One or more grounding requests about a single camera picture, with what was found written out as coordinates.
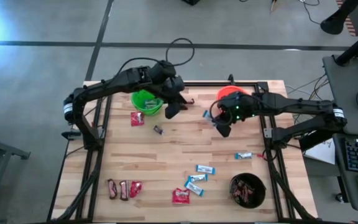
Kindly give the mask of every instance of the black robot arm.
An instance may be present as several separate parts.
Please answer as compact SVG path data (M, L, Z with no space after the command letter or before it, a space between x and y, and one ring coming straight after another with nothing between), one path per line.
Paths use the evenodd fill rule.
M270 144L279 148L286 147L291 138L304 134L309 134L309 138L321 136L328 138L328 135L322 135L322 133L341 131L347 123L342 109L329 100L295 100L276 93L246 95L235 92L223 97L217 101L217 104L222 112L212 119L217 124L217 130L224 137L229 136L231 124L257 115L275 116L281 113L315 115L313 119L289 128L265 129L264 134L266 138L271 139Z
M101 146L97 127L92 127L83 115L87 102L118 92L147 90L168 104L165 117L170 119L180 110L186 109L184 104L187 104L187 101L180 94L184 89L183 80L176 76L175 68L169 62L160 61L153 68L130 68L110 80L76 88L63 102L65 119L78 127L83 135L85 149L97 149Z

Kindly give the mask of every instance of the black floor stripe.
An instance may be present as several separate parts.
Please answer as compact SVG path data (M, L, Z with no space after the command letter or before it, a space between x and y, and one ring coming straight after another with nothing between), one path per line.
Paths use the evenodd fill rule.
M103 41L104 33L106 31L107 23L109 21L109 16L112 8L112 2L114 0L109 0L106 6L106 10L104 12L102 24L100 25L100 30L98 34L98 38L96 39L96 45L94 46L91 61L89 62L88 70L86 71L85 81L91 81L93 76L94 67L96 65L96 61L98 59L100 47Z
M39 46L39 47L93 47L95 42L56 42L56 41L4 41L1 46Z
M102 43L102 47L167 48L163 43ZM348 46L299 46L299 45L252 45L252 44L193 44L197 49L239 49L239 50L321 50L345 51ZM190 44L174 44L171 47L190 48Z

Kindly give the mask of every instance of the wooden tabletop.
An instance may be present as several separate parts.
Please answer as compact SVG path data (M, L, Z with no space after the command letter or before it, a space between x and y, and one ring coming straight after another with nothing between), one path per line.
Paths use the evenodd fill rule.
M267 81L270 92L286 96L281 80ZM195 104L166 119L163 110L155 116L146 116L143 126L131 127L130 113L135 111L130 94L118 93L112 98L94 222L272 222L277 221L272 186L267 163L254 156L250 160L235 160L235 152L261 153L264 150L259 117L246 119L232 125L228 138L223 138L211 124L202 118L216 99L220 87L189 87L182 92ZM252 88L244 88L249 93ZM89 102L85 113L96 105ZM87 116L93 120L93 113ZM293 125L291 114L275 117L278 127ZM161 136L152 129L159 125L165 131ZM82 140L72 141L68 152L81 147ZM308 176L301 151L288 147L283 150L290 188L309 213L317 217ZM80 150L65 160L52 218L61 215L74 199L81 185L86 151ZM215 175L207 182L197 182L204 189L202 197L191 193L189 205L173 205L172 191L184 189L188 175L195 172L195 165L212 166ZM238 206L229 195L229 182L237 174L252 173L266 186L266 198L256 209ZM107 179L114 179L117 187L122 180L141 180L140 194L124 202L110 200ZM84 216L88 211L89 194L85 200ZM285 197L280 198L287 217Z

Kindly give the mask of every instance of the concrete floor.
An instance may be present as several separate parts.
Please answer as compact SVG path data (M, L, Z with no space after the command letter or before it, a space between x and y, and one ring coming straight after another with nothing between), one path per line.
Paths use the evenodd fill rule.
M358 37L346 29L328 35L311 23L297 0L201 0L191 7L179 0L115 0L104 42L169 43L187 37L197 44L263 45L260 50L196 49L194 59L177 67L185 80L284 80L293 87L323 74L321 58L329 51L267 50L269 45L350 46ZM96 42L108 0L0 0L0 40ZM337 9L335 0L309 7L322 21ZM85 79L93 47L0 46L0 141L31 151L28 161L13 159L0 188L0 219L8 223L45 221L69 129L62 101ZM132 57L164 58L165 49L103 47L92 80L112 77ZM190 55L170 52L172 62ZM133 62L129 66L150 65ZM302 90L312 92L313 86ZM291 97L304 97L295 92ZM320 96L332 99L329 87ZM319 217L358 220L350 205L336 203L335 177L310 175Z

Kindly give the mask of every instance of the black bowl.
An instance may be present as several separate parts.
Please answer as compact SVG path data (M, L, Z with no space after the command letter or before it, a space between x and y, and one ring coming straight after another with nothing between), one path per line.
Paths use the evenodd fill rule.
M245 202L242 197L234 197L233 193L237 189L239 182L246 184L247 188L252 192ZM230 196L233 200L243 208L257 208L265 200L266 187L264 183L254 174L238 174L230 181Z

